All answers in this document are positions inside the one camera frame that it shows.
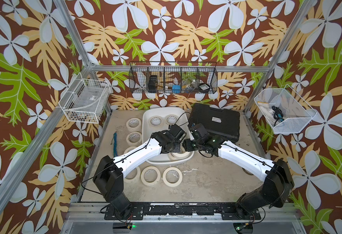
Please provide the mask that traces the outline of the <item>white plastic storage box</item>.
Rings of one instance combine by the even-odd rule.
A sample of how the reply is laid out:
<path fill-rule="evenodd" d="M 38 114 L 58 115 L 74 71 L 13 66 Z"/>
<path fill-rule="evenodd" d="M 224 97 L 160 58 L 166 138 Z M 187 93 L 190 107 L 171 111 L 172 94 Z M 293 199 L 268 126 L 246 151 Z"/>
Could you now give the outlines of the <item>white plastic storage box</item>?
<path fill-rule="evenodd" d="M 188 129 L 187 112 L 178 107 L 161 107 L 146 111 L 142 118 L 142 141 L 155 139 L 161 153 L 147 160 L 152 165 L 171 166 L 192 159 L 182 142 L 193 139 Z"/>

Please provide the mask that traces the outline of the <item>masking tape roll ten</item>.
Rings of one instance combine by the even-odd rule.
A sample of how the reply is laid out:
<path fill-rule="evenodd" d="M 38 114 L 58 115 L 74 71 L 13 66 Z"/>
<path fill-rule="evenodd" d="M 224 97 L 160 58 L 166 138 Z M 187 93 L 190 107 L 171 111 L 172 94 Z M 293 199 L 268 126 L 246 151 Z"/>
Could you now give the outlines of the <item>masking tape roll ten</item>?
<path fill-rule="evenodd" d="M 169 187 L 179 186 L 182 180 L 182 172 L 176 167 L 167 168 L 163 173 L 163 181 Z"/>

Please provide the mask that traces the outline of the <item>masking tape roll eight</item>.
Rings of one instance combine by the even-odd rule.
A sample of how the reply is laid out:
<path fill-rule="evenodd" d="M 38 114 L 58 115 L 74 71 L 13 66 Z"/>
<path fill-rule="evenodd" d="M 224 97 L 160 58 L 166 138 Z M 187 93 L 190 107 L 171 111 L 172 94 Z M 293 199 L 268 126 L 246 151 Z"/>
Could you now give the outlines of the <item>masking tape roll eight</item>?
<path fill-rule="evenodd" d="M 141 169 L 136 167 L 131 172 L 129 172 L 126 177 L 123 179 L 124 183 L 134 184 L 140 180 Z"/>

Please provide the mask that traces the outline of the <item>masking tape roll six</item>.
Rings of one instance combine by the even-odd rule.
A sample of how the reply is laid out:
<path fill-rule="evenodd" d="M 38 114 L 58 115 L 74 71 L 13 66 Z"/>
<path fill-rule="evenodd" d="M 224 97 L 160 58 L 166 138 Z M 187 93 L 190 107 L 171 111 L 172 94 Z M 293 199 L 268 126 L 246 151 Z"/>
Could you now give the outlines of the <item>masking tape roll six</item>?
<path fill-rule="evenodd" d="M 186 151 L 183 146 L 180 147 L 179 153 L 175 153 L 175 152 L 168 153 L 168 157 L 171 161 L 183 160 L 183 159 L 188 158 L 190 155 L 191 155 L 191 152 Z"/>

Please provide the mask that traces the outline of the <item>masking tape roll nine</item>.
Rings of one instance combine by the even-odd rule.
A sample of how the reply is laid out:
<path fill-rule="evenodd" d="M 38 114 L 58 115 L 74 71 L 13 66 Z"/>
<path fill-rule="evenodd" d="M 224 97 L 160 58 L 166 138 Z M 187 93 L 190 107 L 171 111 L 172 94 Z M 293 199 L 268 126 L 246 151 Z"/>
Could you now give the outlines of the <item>masking tape roll nine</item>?
<path fill-rule="evenodd" d="M 156 179 L 154 181 L 152 181 L 152 182 L 148 182 L 145 179 L 145 174 L 149 170 L 153 170 L 153 171 L 156 172 Z M 141 179 L 142 183 L 145 186 L 149 186 L 149 187 L 155 186 L 155 185 L 157 185 L 160 182 L 160 179 L 161 179 L 160 170 L 157 167 L 155 167 L 155 166 L 148 166 L 148 167 L 144 168 L 144 170 L 141 172 L 140 179 Z"/>

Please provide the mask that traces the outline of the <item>masking tape roll one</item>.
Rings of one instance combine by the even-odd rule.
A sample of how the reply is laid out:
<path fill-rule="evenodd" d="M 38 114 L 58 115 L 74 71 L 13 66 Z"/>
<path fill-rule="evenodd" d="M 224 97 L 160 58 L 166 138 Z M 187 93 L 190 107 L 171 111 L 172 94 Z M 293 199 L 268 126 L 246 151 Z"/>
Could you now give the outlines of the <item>masking tape roll one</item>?
<path fill-rule="evenodd" d="M 142 134 L 140 132 L 130 132 L 126 136 L 126 142 L 129 146 L 139 146 L 142 144 Z"/>

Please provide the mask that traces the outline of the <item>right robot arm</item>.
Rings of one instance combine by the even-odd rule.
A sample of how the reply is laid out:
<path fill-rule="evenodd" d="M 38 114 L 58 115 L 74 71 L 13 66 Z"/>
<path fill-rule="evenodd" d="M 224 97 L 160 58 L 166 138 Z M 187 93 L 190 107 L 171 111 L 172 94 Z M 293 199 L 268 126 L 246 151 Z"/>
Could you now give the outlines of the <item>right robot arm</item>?
<path fill-rule="evenodd" d="M 253 217 L 255 211 L 264 206 L 283 207 L 295 186 L 290 168 L 284 160 L 273 161 L 255 155 L 224 136 L 210 134 L 200 123 L 190 124 L 189 131 L 192 139 L 182 143 L 186 151 L 200 151 L 230 161 L 260 182 L 258 188 L 243 193 L 235 202 L 235 216 L 245 219 Z"/>

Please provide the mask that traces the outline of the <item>masking tape roll three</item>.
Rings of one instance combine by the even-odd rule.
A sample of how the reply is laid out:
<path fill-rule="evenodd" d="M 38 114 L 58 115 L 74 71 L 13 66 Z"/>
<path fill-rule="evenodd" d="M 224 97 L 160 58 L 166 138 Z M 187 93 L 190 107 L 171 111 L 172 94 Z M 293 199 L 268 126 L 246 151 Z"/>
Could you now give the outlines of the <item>masking tape roll three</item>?
<path fill-rule="evenodd" d="M 124 154 L 127 154 L 128 152 L 130 152 L 130 151 L 132 151 L 132 150 L 134 150 L 134 149 L 136 149 L 137 148 L 137 146 L 130 146 L 130 147 L 128 147 L 125 151 L 124 151 Z"/>

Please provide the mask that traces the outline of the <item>masking tape roll five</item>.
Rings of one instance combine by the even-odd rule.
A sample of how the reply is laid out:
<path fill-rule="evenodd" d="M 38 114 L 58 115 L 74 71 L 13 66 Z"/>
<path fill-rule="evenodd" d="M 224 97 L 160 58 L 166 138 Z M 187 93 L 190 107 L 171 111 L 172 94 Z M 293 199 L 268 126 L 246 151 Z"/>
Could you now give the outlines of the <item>masking tape roll five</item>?
<path fill-rule="evenodd" d="M 178 116 L 176 115 L 168 115 L 165 117 L 165 122 L 167 125 L 173 125 L 173 124 L 176 124 L 177 121 L 178 121 Z"/>

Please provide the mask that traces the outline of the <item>masking tape roll two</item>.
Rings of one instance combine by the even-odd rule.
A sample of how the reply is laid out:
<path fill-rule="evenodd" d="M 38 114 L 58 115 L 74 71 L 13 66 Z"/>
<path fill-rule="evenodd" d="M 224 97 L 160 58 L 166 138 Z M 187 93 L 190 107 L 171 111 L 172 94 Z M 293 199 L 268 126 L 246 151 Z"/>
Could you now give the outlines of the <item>masking tape roll two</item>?
<path fill-rule="evenodd" d="M 129 132 L 140 132 L 142 130 L 142 120 L 139 118 L 131 118 L 126 122 Z"/>

